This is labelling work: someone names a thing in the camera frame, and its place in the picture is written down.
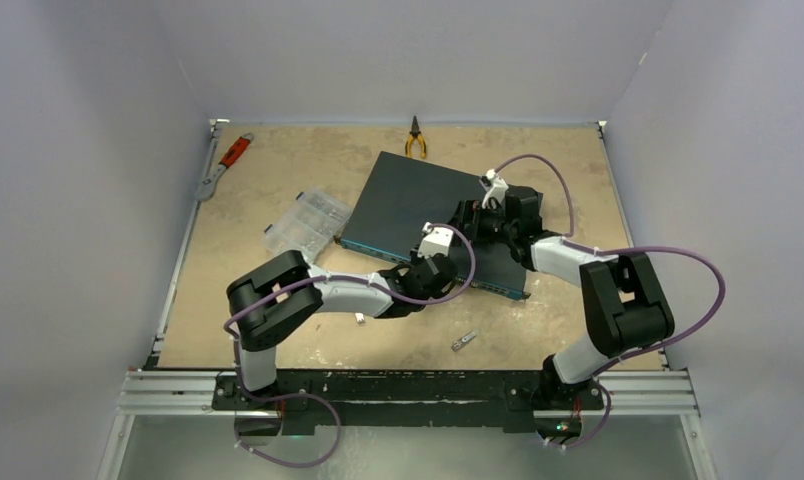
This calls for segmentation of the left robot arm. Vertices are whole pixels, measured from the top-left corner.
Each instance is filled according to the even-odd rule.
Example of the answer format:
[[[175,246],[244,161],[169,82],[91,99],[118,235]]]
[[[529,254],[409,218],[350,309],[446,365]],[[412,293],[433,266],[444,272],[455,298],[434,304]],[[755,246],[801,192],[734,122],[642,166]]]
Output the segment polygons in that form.
[[[325,270],[297,250],[274,257],[226,288],[234,320],[224,328],[237,335],[238,397],[253,409],[273,402],[276,348],[312,315],[403,318],[445,298],[456,279],[444,254],[360,275]]]

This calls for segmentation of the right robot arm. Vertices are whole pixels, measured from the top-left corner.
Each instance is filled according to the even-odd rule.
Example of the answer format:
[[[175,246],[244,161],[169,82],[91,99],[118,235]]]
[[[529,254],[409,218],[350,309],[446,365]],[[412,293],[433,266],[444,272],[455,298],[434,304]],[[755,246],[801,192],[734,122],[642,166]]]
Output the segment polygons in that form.
[[[646,254],[571,243],[544,227],[541,201],[530,187],[510,187],[501,200],[461,201],[450,223],[471,242],[502,244],[527,270],[580,288],[585,332],[544,360],[537,388],[547,404],[562,407],[613,359],[669,338],[675,322]]]

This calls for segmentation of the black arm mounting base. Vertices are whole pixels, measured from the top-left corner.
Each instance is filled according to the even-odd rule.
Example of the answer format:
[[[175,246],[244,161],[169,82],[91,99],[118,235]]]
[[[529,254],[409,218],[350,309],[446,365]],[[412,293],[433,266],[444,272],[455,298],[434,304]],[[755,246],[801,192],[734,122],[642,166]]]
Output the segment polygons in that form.
[[[211,407],[267,413],[285,435],[318,426],[499,428],[505,433],[576,437],[580,415],[600,413],[601,389],[543,387],[537,370],[281,369],[269,387],[241,392],[233,375],[215,378]]]

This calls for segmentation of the dark grey network switch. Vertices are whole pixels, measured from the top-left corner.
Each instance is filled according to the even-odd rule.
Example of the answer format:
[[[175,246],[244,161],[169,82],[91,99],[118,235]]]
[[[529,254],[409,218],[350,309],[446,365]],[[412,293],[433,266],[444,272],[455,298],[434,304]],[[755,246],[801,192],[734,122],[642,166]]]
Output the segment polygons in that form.
[[[398,264],[410,259],[425,223],[446,223],[464,200],[481,200],[479,177],[397,154],[382,152],[342,231],[340,245]],[[471,286],[512,300],[530,297],[527,270],[505,245],[474,246],[477,266]]]

